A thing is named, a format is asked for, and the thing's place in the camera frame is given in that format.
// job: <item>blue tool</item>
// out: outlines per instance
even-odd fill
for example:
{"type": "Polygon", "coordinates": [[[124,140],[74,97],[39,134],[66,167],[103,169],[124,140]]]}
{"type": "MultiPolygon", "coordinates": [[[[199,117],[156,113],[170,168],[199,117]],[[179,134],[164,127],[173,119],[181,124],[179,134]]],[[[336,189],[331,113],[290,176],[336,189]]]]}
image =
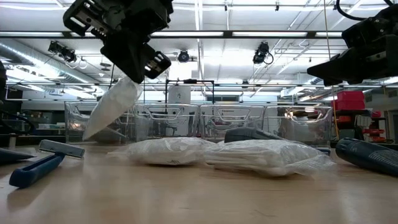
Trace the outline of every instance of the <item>blue tool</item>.
{"type": "Polygon", "coordinates": [[[30,187],[57,168],[65,156],[73,156],[81,159],[85,153],[85,150],[80,147],[49,140],[41,141],[39,150],[54,152],[55,154],[36,161],[29,166],[14,170],[10,177],[10,185],[20,188],[30,187]]]}

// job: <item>clear plastic bin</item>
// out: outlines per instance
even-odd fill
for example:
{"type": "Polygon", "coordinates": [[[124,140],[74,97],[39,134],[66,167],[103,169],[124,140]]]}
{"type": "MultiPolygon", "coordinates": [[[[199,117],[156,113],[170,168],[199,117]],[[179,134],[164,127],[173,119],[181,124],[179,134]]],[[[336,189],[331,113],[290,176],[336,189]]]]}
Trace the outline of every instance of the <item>clear plastic bin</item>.
{"type": "Polygon", "coordinates": [[[91,138],[83,141],[90,114],[97,103],[65,102],[65,137],[69,144],[126,144],[134,139],[131,110],[91,138]]]}
{"type": "Polygon", "coordinates": [[[212,142],[224,141],[231,128],[263,128],[264,106],[202,105],[200,106],[200,134],[212,142]]]}
{"type": "Polygon", "coordinates": [[[329,147],[332,112],[327,106],[268,106],[264,130],[309,146],[329,147]]]}
{"type": "Polygon", "coordinates": [[[136,141],[169,137],[196,137],[199,107],[183,104],[134,105],[136,141]]]}

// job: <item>blue handle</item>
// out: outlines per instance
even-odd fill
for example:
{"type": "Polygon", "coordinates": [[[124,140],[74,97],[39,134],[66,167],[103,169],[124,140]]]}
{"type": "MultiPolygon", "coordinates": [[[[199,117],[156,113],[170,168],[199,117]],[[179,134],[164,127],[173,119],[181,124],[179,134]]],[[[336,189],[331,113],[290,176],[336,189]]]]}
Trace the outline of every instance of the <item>blue handle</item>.
{"type": "Polygon", "coordinates": [[[33,164],[18,168],[11,174],[9,184],[15,187],[26,188],[53,171],[62,162],[64,154],[55,154],[34,162],[33,164]]]}

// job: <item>white plastic bag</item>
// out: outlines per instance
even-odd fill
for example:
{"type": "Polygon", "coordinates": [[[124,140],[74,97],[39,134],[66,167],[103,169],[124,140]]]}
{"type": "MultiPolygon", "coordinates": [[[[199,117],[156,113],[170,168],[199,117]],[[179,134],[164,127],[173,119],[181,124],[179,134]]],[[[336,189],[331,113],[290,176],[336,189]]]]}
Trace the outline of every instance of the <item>white plastic bag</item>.
{"type": "Polygon", "coordinates": [[[254,170],[271,176],[315,175],[335,168],[324,153],[285,140],[247,140],[205,148],[205,161],[216,169],[254,170]]]}
{"type": "Polygon", "coordinates": [[[203,160],[203,146],[212,144],[200,138],[163,138],[133,143],[128,149],[110,154],[128,155],[138,163],[177,166],[203,160]]]}
{"type": "Polygon", "coordinates": [[[142,87],[129,77],[120,79],[95,106],[83,133],[83,140],[92,137],[125,113],[134,105],[141,93],[142,87]]]}

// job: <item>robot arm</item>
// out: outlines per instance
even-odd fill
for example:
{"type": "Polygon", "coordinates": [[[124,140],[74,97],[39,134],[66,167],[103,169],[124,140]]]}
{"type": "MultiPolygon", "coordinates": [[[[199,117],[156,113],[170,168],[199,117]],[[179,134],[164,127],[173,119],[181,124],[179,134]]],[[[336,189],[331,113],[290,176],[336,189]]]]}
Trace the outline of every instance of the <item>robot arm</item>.
{"type": "Polygon", "coordinates": [[[351,17],[362,21],[342,33],[348,49],[329,62],[308,68],[307,73],[322,78],[325,86],[398,75],[398,5],[374,17],[351,17]]]}
{"type": "Polygon", "coordinates": [[[101,53],[141,83],[171,66],[167,56],[147,44],[151,33],[168,26],[171,13],[172,0],[76,0],[63,23],[80,36],[90,31],[101,39],[101,53]]]}

